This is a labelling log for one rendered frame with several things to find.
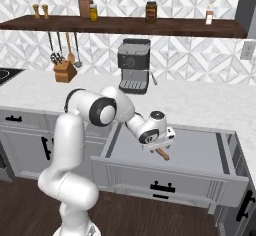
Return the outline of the wooden knife block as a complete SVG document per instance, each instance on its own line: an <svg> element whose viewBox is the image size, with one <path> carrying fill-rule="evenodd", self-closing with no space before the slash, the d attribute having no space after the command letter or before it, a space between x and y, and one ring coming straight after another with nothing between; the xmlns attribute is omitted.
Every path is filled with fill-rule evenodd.
<svg viewBox="0 0 256 236"><path fill-rule="evenodd" d="M77 74L77 70L68 60L58 62L54 66L55 80L57 82L69 83Z"/></svg>

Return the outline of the grey corner cupboard door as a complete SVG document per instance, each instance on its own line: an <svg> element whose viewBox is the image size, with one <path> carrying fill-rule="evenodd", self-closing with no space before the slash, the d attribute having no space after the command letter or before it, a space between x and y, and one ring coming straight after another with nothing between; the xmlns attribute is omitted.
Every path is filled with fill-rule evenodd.
<svg viewBox="0 0 256 236"><path fill-rule="evenodd" d="M237 213L248 190L253 191L255 202L246 209L248 217L236 221ZM238 207L218 205L214 213L214 224L217 227L217 236L256 236L256 190L252 183L247 185L245 193Z"/></svg>

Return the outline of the small spice bottle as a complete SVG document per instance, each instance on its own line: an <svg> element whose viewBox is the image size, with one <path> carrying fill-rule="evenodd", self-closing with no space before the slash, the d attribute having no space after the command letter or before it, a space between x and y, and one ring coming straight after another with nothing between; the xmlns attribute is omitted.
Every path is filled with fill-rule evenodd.
<svg viewBox="0 0 256 236"><path fill-rule="evenodd" d="M206 25L211 25L214 17L214 5L209 4L206 10Z"/></svg>

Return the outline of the small grey drawer front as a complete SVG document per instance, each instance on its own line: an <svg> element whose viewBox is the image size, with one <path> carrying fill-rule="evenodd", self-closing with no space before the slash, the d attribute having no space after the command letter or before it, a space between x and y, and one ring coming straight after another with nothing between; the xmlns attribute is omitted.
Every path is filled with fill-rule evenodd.
<svg viewBox="0 0 256 236"><path fill-rule="evenodd" d="M22 122L6 121L5 117L13 115L14 117L22 117ZM4 110L0 109L0 125L10 126L17 128L27 128L36 130L45 130L44 116L34 112L24 112L17 110Z"/></svg>

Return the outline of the hanging metal utensil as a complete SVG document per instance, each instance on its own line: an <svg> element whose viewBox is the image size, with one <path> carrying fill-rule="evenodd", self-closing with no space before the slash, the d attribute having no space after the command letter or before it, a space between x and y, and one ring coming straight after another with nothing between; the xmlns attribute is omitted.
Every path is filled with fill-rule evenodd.
<svg viewBox="0 0 256 236"><path fill-rule="evenodd" d="M59 45L59 53L57 54L58 56L58 60L60 63L62 63L62 61L65 59L64 56L63 56L63 52L62 52L62 45L61 45L61 38L60 38L60 33L59 32L56 32L57 34L57 40L58 40L58 45Z"/></svg>

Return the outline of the hanging wooden spoon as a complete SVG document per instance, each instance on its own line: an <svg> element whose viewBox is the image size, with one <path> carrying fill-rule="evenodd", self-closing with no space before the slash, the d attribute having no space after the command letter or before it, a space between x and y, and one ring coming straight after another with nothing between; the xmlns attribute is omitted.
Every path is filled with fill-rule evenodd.
<svg viewBox="0 0 256 236"><path fill-rule="evenodd" d="M75 63L75 56L71 51L71 44L70 44L70 38L69 38L69 33L66 32L66 42L67 42L67 46L68 46L68 56L67 59L68 61L70 61L72 64Z"/></svg>

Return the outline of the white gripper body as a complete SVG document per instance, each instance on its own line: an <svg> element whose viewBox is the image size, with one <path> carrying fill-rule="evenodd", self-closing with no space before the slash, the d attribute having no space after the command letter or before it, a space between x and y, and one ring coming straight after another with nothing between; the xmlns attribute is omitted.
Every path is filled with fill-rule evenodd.
<svg viewBox="0 0 256 236"><path fill-rule="evenodd" d="M143 145L142 150L143 151L151 151L151 150L155 150L155 149L158 149L158 148L166 148L166 147L170 146L173 143L174 143L173 139L162 139L159 142L154 142L154 143Z"/></svg>

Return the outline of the black hob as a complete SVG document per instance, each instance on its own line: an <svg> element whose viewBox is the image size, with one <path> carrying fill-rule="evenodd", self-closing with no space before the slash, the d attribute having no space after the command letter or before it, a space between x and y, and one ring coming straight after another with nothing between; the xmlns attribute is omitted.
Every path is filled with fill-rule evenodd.
<svg viewBox="0 0 256 236"><path fill-rule="evenodd" d="M0 68L0 86L5 84L21 72L22 69L17 68Z"/></svg>

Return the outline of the hanging metal ladle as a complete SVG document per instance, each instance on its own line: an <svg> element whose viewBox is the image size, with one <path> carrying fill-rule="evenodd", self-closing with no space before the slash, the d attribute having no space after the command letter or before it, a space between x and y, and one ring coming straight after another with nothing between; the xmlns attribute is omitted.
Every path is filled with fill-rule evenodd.
<svg viewBox="0 0 256 236"><path fill-rule="evenodd" d="M76 68L80 68L80 67L82 67L82 62L80 60L80 55L79 55L77 32L74 32L74 39L75 39L76 52L77 52L77 57L78 57L78 60L75 62L74 66Z"/></svg>

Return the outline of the hanging metal whisk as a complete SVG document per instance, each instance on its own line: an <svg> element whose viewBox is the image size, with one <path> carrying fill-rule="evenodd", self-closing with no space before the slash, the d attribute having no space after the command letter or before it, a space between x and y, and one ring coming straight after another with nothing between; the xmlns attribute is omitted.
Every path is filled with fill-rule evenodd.
<svg viewBox="0 0 256 236"><path fill-rule="evenodd" d="M48 39L49 39L49 43L50 43L50 48L51 48L51 55L50 55L50 59L51 59L51 62L55 65L57 65L58 61L57 61L57 55L56 53L54 52L54 49L53 49L53 44L52 44L52 38L51 38L51 33L48 31L47 32L48 34Z"/></svg>

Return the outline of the grey espresso machine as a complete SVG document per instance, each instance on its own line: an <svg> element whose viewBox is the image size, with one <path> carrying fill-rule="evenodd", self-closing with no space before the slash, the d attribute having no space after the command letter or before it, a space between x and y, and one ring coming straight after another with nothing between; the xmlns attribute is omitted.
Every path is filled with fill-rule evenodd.
<svg viewBox="0 0 256 236"><path fill-rule="evenodd" d="M149 76L154 84L157 81L150 71L149 39L125 38L118 48L118 67L121 69L119 88L127 94L141 94L147 92Z"/></svg>

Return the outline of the white wall socket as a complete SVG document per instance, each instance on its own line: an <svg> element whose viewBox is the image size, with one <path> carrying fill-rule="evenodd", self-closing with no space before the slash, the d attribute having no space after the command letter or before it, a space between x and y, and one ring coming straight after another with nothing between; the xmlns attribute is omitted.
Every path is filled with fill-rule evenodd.
<svg viewBox="0 0 256 236"><path fill-rule="evenodd" d="M240 59L241 60L251 60L256 48L255 41L245 41L241 51Z"/></svg>

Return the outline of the grey lower drawer front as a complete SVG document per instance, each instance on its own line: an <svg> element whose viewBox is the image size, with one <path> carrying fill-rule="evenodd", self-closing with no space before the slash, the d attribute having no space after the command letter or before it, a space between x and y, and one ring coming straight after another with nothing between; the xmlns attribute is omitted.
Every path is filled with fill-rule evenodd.
<svg viewBox="0 0 256 236"><path fill-rule="evenodd" d="M116 185L113 191L118 194L129 195L140 198L155 199L159 201L166 201L182 205L194 206L199 208L208 209L210 202L204 199L190 197L184 194L168 193L149 188L133 187L130 185Z"/></svg>

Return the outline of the dark grey wall cupboard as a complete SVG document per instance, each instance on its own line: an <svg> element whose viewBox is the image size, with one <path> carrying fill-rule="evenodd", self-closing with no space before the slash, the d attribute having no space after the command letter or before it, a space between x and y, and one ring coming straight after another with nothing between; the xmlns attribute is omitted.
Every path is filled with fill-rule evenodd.
<svg viewBox="0 0 256 236"><path fill-rule="evenodd" d="M235 21L247 32L248 39L256 40L256 0L239 0Z"/></svg>

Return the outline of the brown canister with dark lid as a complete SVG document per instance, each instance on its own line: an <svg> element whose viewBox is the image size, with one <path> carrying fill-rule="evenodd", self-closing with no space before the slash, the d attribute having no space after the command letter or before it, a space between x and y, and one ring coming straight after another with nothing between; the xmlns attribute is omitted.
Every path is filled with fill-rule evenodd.
<svg viewBox="0 0 256 236"><path fill-rule="evenodd" d="M82 18L90 17L90 5L93 3L93 0L78 0L80 16Z"/></svg>

